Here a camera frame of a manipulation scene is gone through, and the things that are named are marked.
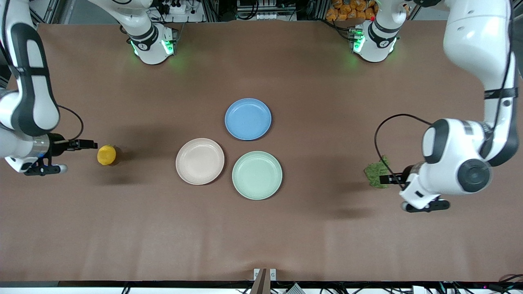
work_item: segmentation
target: green scrubber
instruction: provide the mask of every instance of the green scrubber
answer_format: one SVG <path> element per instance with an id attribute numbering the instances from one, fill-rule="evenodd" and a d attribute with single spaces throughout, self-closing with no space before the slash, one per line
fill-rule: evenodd
<path id="1" fill-rule="evenodd" d="M 382 159 L 387 165 L 389 165 L 389 160 L 385 155 L 382 157 Z M 389 170 L 385 167 L 381 160 L 379 162 L 369 164 L 365 168 L 364 172 L 367 176 L 367 179 L 369 180 L 370 186 L 378 189 L 385 189 L 389 187 L 388 185 L 380 184 L 380 176 L 389 174 Z"/>

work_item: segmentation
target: green status light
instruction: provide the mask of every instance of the green status light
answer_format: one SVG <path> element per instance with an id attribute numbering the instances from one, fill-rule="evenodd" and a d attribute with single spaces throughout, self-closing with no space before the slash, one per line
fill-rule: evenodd
<path id="1" fill-rule="evenodd" d="M 363 47 L 363 43 L 365 43 L 365 36 L 361 36 L 361 38 L 359 38 L 358 41 L 354 43 L 354 51 L 359 53 L 361 51 L 361 47 Z"/>
<path id="2" fill-rule="evenodd" d="M 164 41 L 164 40 L 162 40 L 162 45 L 163 45 L 163 47 L 165 49 L 165 53 L 167 53 L 168 55 L 173 54 L 174 49 L 173 49 L 173 42 L 172 41 Z"/>
<path id="3" fill-rule="evenodd" d="M 392 44 L 391 44 L 391 48 L 390 48 L 390 50 L 389 50 L 389 53 L 391 53 L 392 50 L 394 50 L 394 44 L 396 43 L 396 40 L 397 40 L 397 38 L 394 38 L 394 41 L 392 41 Z"/>
<path id="4" fill-rule="evenodd" d="M 134 43 L 131 41 L 132 48 L 134 49 L 134 54 L 138 56 L 138 51 L 136 50 L 136 47 L 134 46 Z"/>

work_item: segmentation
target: white plate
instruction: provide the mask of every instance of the white plate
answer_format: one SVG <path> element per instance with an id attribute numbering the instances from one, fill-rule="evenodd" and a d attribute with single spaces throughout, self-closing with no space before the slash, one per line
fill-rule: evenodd
<path id="1" fill-rule="evenodd" d="M 204 185 L 220 175 L 224 163 L 223 150 L 216 142 L 198 138 L 180 149 L 176 156 L 176 171 L 189 184 Z"/>

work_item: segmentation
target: brown tablecloth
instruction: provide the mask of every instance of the brown tablecloth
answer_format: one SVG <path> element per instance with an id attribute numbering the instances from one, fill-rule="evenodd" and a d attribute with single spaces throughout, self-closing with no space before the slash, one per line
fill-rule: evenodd
<path id="1" fill-rule="evenodd" d="M 188 24 L 178 54 L 143 64 L 118 26 L 41 25 L 58 103 L 85 121 L 82 138 L 124 151 L 102 167 L 96 151 L 55 158 L 63 175 L 26 177 L 0 164 L 1 280 L 239 280 L 272 267 L 280 280 L 498 280 L 523 272 L 523 153 L 478 194 L 446 197 L 447 211 L 406 213 L 399 189 L 369 187 L 373 134 L 407 112 L 482 120 L 483 88 L 449 62 L 444 22 L 408 22 L 379 64 L 350 53 L 320 22 Z M 271 130 L 230 136 L 228 106 L 264 101 Z M 62 111 L 57 132 L 72 137 Z M 379 144 L 401 171 L 422 159 L 426 126 L 397 118 Z M 192 186 L 179 148 L 210 138 L 223 174 Z M 264 201 L 240 196 L 234 162 L 263 150 L 284 180 Z"/>

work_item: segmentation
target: wire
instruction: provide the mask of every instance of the wire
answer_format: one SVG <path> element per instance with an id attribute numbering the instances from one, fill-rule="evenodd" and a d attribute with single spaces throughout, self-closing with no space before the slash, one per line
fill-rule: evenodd
<path id="1" fill-rule="evenodd" d="M 219 14 L 216 12 L 216 10 L 214 9 L 214 6 L 212 5 L 212 1 L 209 0 L 209 2 L 210 2 L 210 3 L 209 3 L 209 7 L 211 7 L 211 11 L 212 11 L 212 13 L 214 13 L 214 16 L 216 16 L 216 19 L 217 19 L 218 21 L 222 21 L 222 20 L 220 19 L 220 15 L 219 15 Z"/>
<path id="2" fill-rule="evenodd" d="M 456 288 L 456 284 L 452 282 L 452 287 L 454 288 L 454 294 L 460 294 L 460 291 Z"/>
<path id="3" fill-rule="evenodd" d="M 256 0 L 256 7 L 254 5 L 255 4 L 253 4 L 253 9 L 251 10 L 251 12 L 249 13 L 249 15 L 247 17 L 245 17 L 245 18 L 240 17 L 237 12 L 236 12 L 236 17 L 241 20 L 249 20 L 249 19 L 255 17 L 256 14 L 258 13 L 259 5 L 260 5 L 259 1 Z"/>
<path id="4" fill-rule="evenodd" d="M 7 11 L 9 10 L 9 2 L 10 0 L 6 0 L 5 6 L 4 6 L 4 13 L 2 16 L 2 53 L 5 56 L 5 60 L 7 61 L 7 65 L 12 65 L 13 61 L 11 60 L 11 55 L 7 54 L 7 39 L 6 39 L 6 29 L 5 29 L 5 22 L 7 18 Z"/>
<path id="5" fill-rule="evenodd" d="M 81 117 L 80 117 L 76 112 L 74 112 L 73 110 L 71 110 L 71 109 L 69 109 L 69 108 L 67 108 L 67 107 L 65 107 L 65 106 L 62 106 L 62 105 L 58 105 L 58 107 L 63 108 L 63 109 L 65 109 L 65 110 L 69 111 L 70 113 L 74 114 L 74 116 L 76 116 L 76 117 L 78 118 L 78 120 L 80 121 L 80 132 L 78 132 L 78 135 L 76 135 L 74 138 L 72 138 L 72 139 L 70 139 L 70 140 L 67 140 L 67 141 L 73 141 L 73 140 L 78 139 L 78 138 L 82 135 L 82 133 L 84 132 L 84 121 L 83 121 L 82 118 L 81 118 Z"/>
<path id="6" fill-rule="evenodd" d="M 129 292 L 131 291 L 131 285 L 129 282 L 125 282 L 123 283 L 123 290 L 122 290 L 122 294 L 129 294 Z"/>
<path id="7" fill-rule="evenodd" d="M 252 287 L 253 287 L 253 286 L 249 286 L 249 287 L 247 287 L 247 288 L 246 288 L 246 289 L 245 289 L 245 290 L 243 291 L 243 293 L 242 293 L 242 294 L 246 294 L 246 293 L 247 293 L 247 291 L 249 291 L 249 289 L 251 289 Z"/>
<path id="8" fill-rule="evenodd" d="M 163 17 L 163 14 L 160 12 L 160 9 L 158 9 L 158 6 L 154 6 L 156 8 L 156 11 L 158 11 L 158 14 L 160 15 L 162 19 L 162 23 L 165 23 L 165 18 Z"/>
<path id="9" fill-rule="evenodd" d="M 398 185 L 400 186 L 401 190 L 405 190 L 405 185 L 401 184 L 400 183 L 400 180 L 397 178 L 396 174 L 394 174 L 394 172 L 391 170 L 391 168 L 389 167 L 389 165 L 383 160 L 383 155 L 381 155 L 380 153 L 380 150 L 378 148 L 378 132 L 380 131 L 381 129 L 381 126 L 384 125 L 387 121 L 393 119 L 393 118 L 396 118 L 396 117 L 400 117 L 400 116 L 408 116 L 410 118 L 413 118 L 413 119 L 416 119 L 422 123 L 425 123 L 426 125 L 432 125 L 432 123 L 424 120 L 424 119 L 421 119 L 417 116 L 413 116 L 413 115 L 410 115 L 410 114 L 397 114 L 397 115 L 393 115 L 393 116 L 389 116 L 387 117 L 384 121 L 382 121 L 380 123 L 380 125 L 376 128 L 376 132 L 374 133 L 374 148 L 376 148 L 376 153 L 378 154 L 378 156 L 380 157 L 380 161 L 383 163 L 383 165 L 385 165 L 385 167 L 389 170 L 389 172 L 391 173 L 391 175 L 394 177 L 394 179 L 396 180 L 396 182 L 398 183 Z"/>
<path id="10" fill-rule="evenodd" d="M 510 68 L 510 60 L 512 57 L 512 33 L 513 33 L 513 26 L 514 23 L 514 8 L 512 7 L 512 4 L 510 4 L 510 22 L 508 24 L 508 55 L 507 55 L 507 63 L 505 64 L 505 76 L 503 77 L 503 83 L 501 84 L 501 88 L 499 91 L 499 97 L 497 101 L 497 107 L 496 107 L 496 116 L 494 118 L 494 125 L 492 126 L 492 132 L 489 133 L 488 139 L 486 141 L 490 141 L 494 137 L 494 132 L 497 127 L 497 121 L 499 119 L 499 111 L 501 109 L 501 100 L 502 100 L 502 94 L 503 89 L 505 88 L 505 84 L 507 83 L 507 77 L 508 77 L 508 70 Z"/>
<path id="11" fill-rule="evenodd" d="M 501 280 L 501 281 L 499 281 L 499 282 L 500 282 L 500 283 L 502 283 L 502 282 L 508 282 L 508 281 L 510 281 L 510 280 L 513 280 L 513 279 L 515 279 L 515 278 L 519 278 L 519 277 L 523 277 L 523 274 L 512 275 L 511 277 L 506 278 L 506 279 L 504 279 L 504 280 Z"/>
<path id="12" fill-rule="evenodd" d="M 330 22 L 326 21 L 325 19 L 315 19 L 315 20 L 319 20 L 319 21 L 323 22 L 324 24 L 330 26 L 333 29 L 338 28 L 338 30 L 340 30 L 340 31 L 349 31 L 349 29 L 337 27 L 336 25 L 331 24 Z"/>
<path id="13" fill-rule="evenodd" d="M 334 29 L 338 32 L 338 34 L 339 34 L 342 38 L 344 38 L 344 39 L 347 40 L 347 41 L 354 40 L 353 38 L 349 38 L 349 37 L 347 37 L 347 36 L 344 36 L 344 35 L 342 34 L 342 32 L 340 32 L 340 29 L 336 26 L 336 24 L 334 23 L 334 21 L 332 21 L 332 24 L 333 24 L 333 26 L 334 26 Z"/>
<path id="14" fill-rule="evenodd" d="M 294 11 L 292 12 L 291 16 L 289 17 L 289 20 L 288 21 L 291 21 L 291 18 L 294 16 L 294 14 L 296 13 L 296 8 L 294 9 Z"/>
<path id="15" fill-rule="evenodd" d="M 332 291 L 330 291 L 330 290 L 327 289 L 327 288 L 321 288 L 321 289 L 320 289 L 320 294 L 323 293 L 323 290 L 326 290 L 326 291 L 329 292 L 330 294 L 334 294 L 334 293 L 332 293 Z"/>

